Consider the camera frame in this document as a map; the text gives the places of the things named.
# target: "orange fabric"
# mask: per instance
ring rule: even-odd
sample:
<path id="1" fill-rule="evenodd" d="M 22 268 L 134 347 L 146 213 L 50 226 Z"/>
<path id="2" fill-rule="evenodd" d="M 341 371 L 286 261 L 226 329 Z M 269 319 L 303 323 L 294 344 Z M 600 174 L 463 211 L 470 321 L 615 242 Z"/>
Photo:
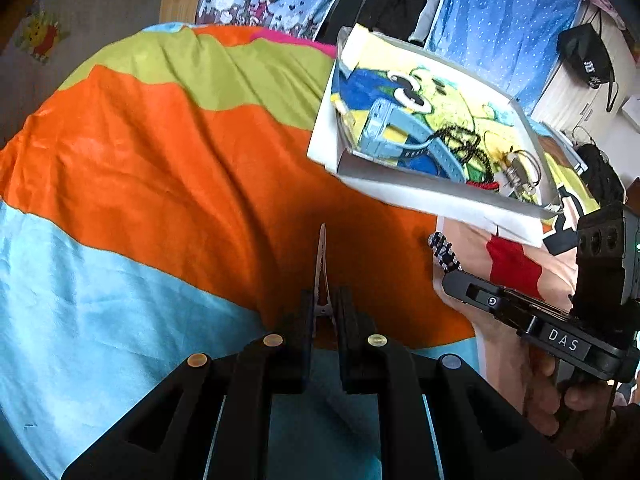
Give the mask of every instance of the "orange fabric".
<path id="1" fill-rule="evenodd" d="M 202 110 L 176 84 L 98 65 L 10 141 L 0 193 L 82 244 L 257 309 L 267 327 L 312 287 L 325 222 L 330 283 L 349 285 L 383 333 L 414 348 L 473 336 L 433 290 L 435 218 L 344 186 L 306 158 L 309 139 L 257 105 Z"/>
<path id="2" fill-rule="evenodd" d="M 258 27 L 221 27 L 220 25 L 205 25 L 191 29 L 196 36 L 207 34 L 216 38 L 222 46 L 237 46 L 251 42 L 258 31 Z"/>

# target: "cable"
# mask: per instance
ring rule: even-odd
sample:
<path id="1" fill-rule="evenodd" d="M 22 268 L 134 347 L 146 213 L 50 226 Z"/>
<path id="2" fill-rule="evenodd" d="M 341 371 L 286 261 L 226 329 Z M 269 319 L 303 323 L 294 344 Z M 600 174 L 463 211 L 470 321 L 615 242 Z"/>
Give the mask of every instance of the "cable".
<path id="1" fill-rule="evenodd" d="M 607 416 L 604 420 L 604 428 L 602 428 L 603 433 L 609 429 L 611 425 L 611 413 L 613 412 L 613 402 L 616 400 L 616 393 L 618 392 L 618 386 L 620 386 L 619 382 L 615 382 L 613 384 L 613 388 L 611 389 L 611 394 L 609 395 L 609 402 L 607 403 Z"/>
<path id="2" fill-rule="evenodd" d="M 536 160 L 536 158 L 533 155 L 531 155 L 527 150 L 515 150 L 513 153 L 524 155 L 524 157 L 531 163 L 531 165 L 535 168 L 537 173 L 536 175 L 537 179 L 532 184 L 534 187 L 540 184 L 540 180 L 542 180 L 542 168 L 540 168 L 540 164 Z"/>
<path id="3" fill-rule="evenodd" d="M 472 137 L 473 140 L 469 141 L 464 139 L 462 136 L 458 137 L 454 134 L 454 132 L 465 134 L 469 137 Z M 444 126 L 443 128 L 434 132 L 430 136 L 430 139 L 434 137 L 439 137 L 442 142 L 447 145 L 447 147 L 451 150 L 451 153 L 456 156 L 461 165 L 468 164 L 473 158 L 481 163 L 481 165 L 484 167 L 484 176 L 482 178 L 482 181 L 478 184 L 489 184 L 494 181 L 494 174 L 491 171 L 491 161 L 489 160 L 489 156 L 481 148 L 478 147 L 481 140 L 479 134 L 472 132 L 471 130 L 463 126 L 452 124 L 449 126 Z M 457 142 L 460 145 L 456 148 L 452 148 L 450 147 L 450 143 L 452 142 Z"/>
<path id="4" fill-rule="evenodd" d="M 574 126 L 574 129 L 571 130 L 571 136 L 574 138 L 575 141 L 575 131 L 577 128 L 581 128 L 584 130 L 584 132 L 587 134 L 587 137 L 589 137 L 591 139 L 591 143 L 594 144 L 596 146 L 596 141 L 593 139 L 593 137 L 591 137 L 591 134 L 589 133 L 589 131 L 587 130 L 587 128 L 585 128 L 584 126 L 582 126 L 581 124 L 576 124 Z"/>

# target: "human hand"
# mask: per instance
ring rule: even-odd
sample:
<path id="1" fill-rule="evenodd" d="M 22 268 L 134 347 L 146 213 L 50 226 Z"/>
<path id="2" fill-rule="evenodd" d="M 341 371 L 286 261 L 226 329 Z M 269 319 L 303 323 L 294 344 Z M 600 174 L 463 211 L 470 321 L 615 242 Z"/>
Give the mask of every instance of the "human hand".
<path id="1" fill-rule="evenodd" d="M 551 381 L 556 369 L 556 359 L 542 350 L 531 347 L 529 352 L 532 377 L 527 387 L 525 414 L 540 433 L 552 436 L 558 432 L 559 423 L 554 414 L 560 408 L 561 394 Z M 554 444 L 561 450 L 586 451 L 597 443 L 609 419 L 607 406 L 612 386 L 604 381 L 576 384 L 564 394 L 564 403 L 582 416 L 562 428 Z M 614 405 L 625 405 L 622 394 L 616 394 Z"/>

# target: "bed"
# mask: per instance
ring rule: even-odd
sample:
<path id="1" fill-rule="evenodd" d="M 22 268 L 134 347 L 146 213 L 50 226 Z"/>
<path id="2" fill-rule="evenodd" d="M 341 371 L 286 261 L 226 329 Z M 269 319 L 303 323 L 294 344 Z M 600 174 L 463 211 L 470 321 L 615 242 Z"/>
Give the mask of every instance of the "bed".
<path id="1" fill-rule="evenodd" d="M 563 308 L 575 249 L 385 205 L 309 160 L 334 55 L 264 28 L 152 27 L 79 66 L 0 152 L 0 443 L 28 478 L 60 478 L 189 354 L 237 352 L 294 309 L 322 223 L 330 283 L 383 333 L 459 354 L 522 408 L 526 347 L 443 295 L 425 240 L 441 229 L 466 270 Z M 545 150 L 576 189 L 550 241 L 597 205 Z M 337 371 L 318 349 L 307 393 L 275 400 L 270 478 L 380 477 L 375 398 Z"/>

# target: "black bag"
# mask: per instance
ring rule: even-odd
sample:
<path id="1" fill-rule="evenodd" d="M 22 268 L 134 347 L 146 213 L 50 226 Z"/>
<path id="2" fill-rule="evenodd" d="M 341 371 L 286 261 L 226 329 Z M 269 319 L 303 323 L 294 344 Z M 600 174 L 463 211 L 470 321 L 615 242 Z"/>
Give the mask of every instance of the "black bag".
<path id="1" fill-rule="evenodd" d="M 614 169 L 604 160 L 600 149 L 595 144 L 583 144 L 576 151 L 588 166 L 580 178 L 600 207 L 624 202 L 625 188 Z"/>
<path id="2" fill-rule="evenodd" d="M 598 32 L 591 25 L 596 14 L 600 19 Z M 575 75 L 591 88 L 597 89 L 601 84 L 609 83 L 607 112 L 612 111 L 613 103 L 618 97 L 618 83 L 616 83 L 616 94 L 612 99 L 612 87 L 613 83 L 616 82 L 616 76 L 613 72 L 613 65 L 611 64 L 607 47 L 602 42 L 601 10 L 596 10 L 587 23 L 568 28 L 558 34 L 558 52 L 561 59 L 574 70 Z"/>

